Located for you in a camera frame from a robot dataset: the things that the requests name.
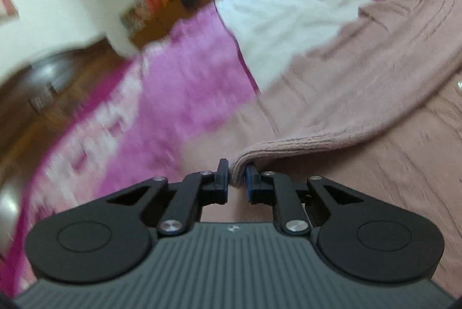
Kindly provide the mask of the pink knitted sweater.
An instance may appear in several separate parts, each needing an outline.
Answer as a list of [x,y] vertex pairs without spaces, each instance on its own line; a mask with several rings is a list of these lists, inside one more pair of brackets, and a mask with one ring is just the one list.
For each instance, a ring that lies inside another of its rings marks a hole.
[[228,158],[278,161],[416,212],[441,229],[437,283],[461,294],[461,0],[381,0],[295,57],[217,131],[188,143],[182,173]]

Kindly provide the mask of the magenta and white floral bedspread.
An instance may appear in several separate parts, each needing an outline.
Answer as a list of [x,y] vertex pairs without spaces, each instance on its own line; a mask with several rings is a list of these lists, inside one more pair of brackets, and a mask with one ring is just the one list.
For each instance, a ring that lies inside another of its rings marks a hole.
[[[215,0],[177,22],[126,68],[105,79],[28,182],[1,291],[35,281],[25,237],[44,218],[161,175],[180,179],[182,153],[257,100],[300,55],[330,42],[359,9],[381,0]],[[263,221],[266,206],[210,206],[210,222]]]

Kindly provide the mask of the dark wooden headboard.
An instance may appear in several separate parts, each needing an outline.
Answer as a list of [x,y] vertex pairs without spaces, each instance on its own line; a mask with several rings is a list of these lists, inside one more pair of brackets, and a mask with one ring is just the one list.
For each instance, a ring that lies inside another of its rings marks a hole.
[[38,56],[1,84],[1,257],[21,212],[23,187],[99,82],[128,60],[102,38]]

